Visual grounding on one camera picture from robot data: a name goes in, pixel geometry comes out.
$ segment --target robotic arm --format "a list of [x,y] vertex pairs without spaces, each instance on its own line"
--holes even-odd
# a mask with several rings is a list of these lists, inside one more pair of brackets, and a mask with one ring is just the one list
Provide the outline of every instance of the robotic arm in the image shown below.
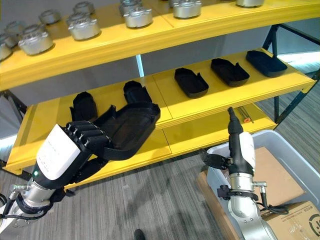
[[259,187],[264,209],[278,214],[287,214],[283,206],[267,205],[265,181],[253,181],[256,156],[254,141],[248,132],[244,132],[232,107],[228,109],[230,122],[229,150],[230,158],[217,154],[209,154],[204,149],[200,151],[206,165],[225,170],[230,174],[231,189],[221,185],[217,189],[218,196],[228,202],[228,209],[232,217],[238,222],[246,240],[276,240],[277,237],[271,227],[261,218],[260,209],[256,203],[258,196],[254,194],[254,187]]
[[[26,185],[12,185],[7,203],[0,208],[0,236],[13,240],[19,228],[42,218],[66,195],[64,186],[78,183],[108,162],[104,147],[112,147],[105,132],[89,121],[55,125],[36,156],[32,178]],[[89,160],[94,154],[97,158]]]

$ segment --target screwdriver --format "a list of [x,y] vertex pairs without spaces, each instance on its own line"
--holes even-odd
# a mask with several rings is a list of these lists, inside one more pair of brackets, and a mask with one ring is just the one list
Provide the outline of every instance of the screwdriver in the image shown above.
[[242,117],[243,117],[243,122],[244,123],[248,123],[248,122],[252,122],[252,123],[255,123],[254,121],[253,121],[253,119],[250,117],[250,115],[248,114],[248,112],[247,112],[247,110],[245,109],[245,107],[243,107],[243,106],[240,106],[240,107],[238,107],[238,111],[239,111],[239,113],[242,115]]

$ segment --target clear plastic bin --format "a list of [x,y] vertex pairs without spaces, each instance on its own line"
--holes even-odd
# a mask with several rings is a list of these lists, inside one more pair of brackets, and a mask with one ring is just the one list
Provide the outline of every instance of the clear plastic bin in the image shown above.
[[[267,148],[305,191],[305,194],[302,194],[287,203],[311,201],[318,210],[320,210],[320,174],[279,133],[272,130],[263,130],[252,136],[254,148]],[[229,143],[227,142],[222,145],[214,146],[207,152],[225,157],[230,156]],[[231,187],[221,170],[212,167],[209,167],[206,180],[217,198],[217,189],[220,185],[228,185]],[[282,183],[279,182],[279,187],[285,188],[286,186],[282,186]],[[232,222],[240,239],[244,239],[238,223],[228,211],[228,201],[219,199],[219,202]]]

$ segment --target floor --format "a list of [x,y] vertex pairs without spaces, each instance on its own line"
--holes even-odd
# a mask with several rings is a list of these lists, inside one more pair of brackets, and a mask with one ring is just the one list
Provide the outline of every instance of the floor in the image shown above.
[[[282,108],[293,99],[280,98]],[[277,127],[320,172],[320,84]],[[273,116],[273,101],[258,105]],[[221,240],[217,223],[196,185],[204,168],[197,153],[169,159],[76,188],[17,240],[132,240],[141,228],[148,240]],[[0,171],[0,192],[24,181]]]

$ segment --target yellow shelf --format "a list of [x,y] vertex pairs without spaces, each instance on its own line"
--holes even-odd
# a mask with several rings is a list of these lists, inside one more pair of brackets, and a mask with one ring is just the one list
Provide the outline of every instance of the yellow shelf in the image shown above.
[[[185,66],[195,73],[200,72],[209,85],[206,95],[197,99],[185,96],[174,79],[174,69],[135,79],[146,86],[152,101],[158,104],[161,109],[161,116],[155,129],[167,128],[164,130],[166,132],[170,131],[170,127],[174,127],[176,131],[179,131],[179,128],[185,126],[183,123],[197,122],[200,118],[225,112],[230,106],[236,108],[296,90],[307,91],[315,83],[314,80],[291,66],[288,66],[282,76],[265,77],[245,60],[245,54],[242,52],[223,57],[233,64],[239,62],[250,74],[248,82],[240,87],[229,87],[224,84],[210,69],[209,60]],[[123,93],[124,85],[125,82],[119,82],[88,91],[96,102],[98,116],[102,115],[111,104],[115,105],[117,109],[126,105]],[[69,107],[73,105],[75,97],[76,94],[72,94],[32,105],[27,109],[9,156],[6,170],[19,174],[23,168],[35,164],[38,149],[53,126],[56,123],[65,126],[66,123],[71,122]],[[172,142],[173,139],[172,137],[168,138],[168,141]]]
[[[254,104],[249,104],[244,107],[254,121],[254,123],[249,122],[242,125],[245,131],[255,133],[264,129],[273,129],[276,126],[276,124]],[[241,115],[239,115],[237,110],[235,113],[238,118],[241,119]],[[181,154],[189,153],[198,150],[199,148],[226,142],[229,137],[227,129],[228,122],[229,114],[227,111],[223,111],[212,116],[185,122],[163,130],[156,130],[132,158],[123,161],[110,161],[96,174],[79,183],[67,185],[65,188],[74,188]],[[159,148],[153,148],[157,147],[155,141],[160,145]]]
[[173,18],[166,1],[147,0],[145,6],[153,8],[153,23],[140,29],[125,26],[118,4],[97,9],[102,33],[87,41],[74,41],[65,21],[50,26],[55,42],[52,50],[26,56],[16,48],[11,57],[1,62],[0,91],[197,40],[320,17],[319,0],[265,0],[263,6],[255,8],[237,7],[234,1],[203,0],[201,15],[184,20]]
[[[264,129],[274,129],[276,124],[255,104],[244,106],[254,123],[242,123],[243,130],[255,133]],[[243,121],[238,110],[235,114]],[[213,115],[184,122],[179,125],[163,129],[166,140],[174,155],[192,152],[199,148],[205,148],[228,141],[228,112],[222,111]]]
[[75,183],[69,184],[65,188],[73,188],[83,184],[97,181],[99,179],[104,179],[113,175],[124,173],[132,169],[141,168],[152,163],[156,163],[167,158],[170,158],[171,150],[168,146],[166,137],[162,129],[155,130],[148,137],[139,151],[130,159],[123,161],[109,161],[106,166],[104,166],[100,171],[91,177]]
[[161,123],[163,128],[200,117],[258,102],[285,93],[300,90],[307,92],[315,81],[287,64],[287,70],[279,77],[267,77],[257,71],[247,60],[246,52],[221,57],[231,63],[239,63],[250,78],[239,87],[227,86],[210,68],[211,60],[184,66],[194,73],[201,73],[208,83],[208,92],[197,99],[188,98],[174,79],[175,69],[153,75],[172,119]]
[[[134,80],[146,86],[152,101],[159,105],[161,116],[156,123],[156,128],[159,129],[158,125],[161,122],[168,121],[172,117],[156,83],[151,76]],[[111,105],[115,105],[119,110],[127,104],[123,91],[125,83],[119,82],[88,90],[96,103],[98,116],[101,116]],[[27,109],[6,165],[8,171],[19,174],[21,169],[35,164],[38,149],[53,126],[55,124],[65,126],[66,123],[72,121],[69,107],[73,106],[73,99],[76,95],[75,93],[41,102]]]

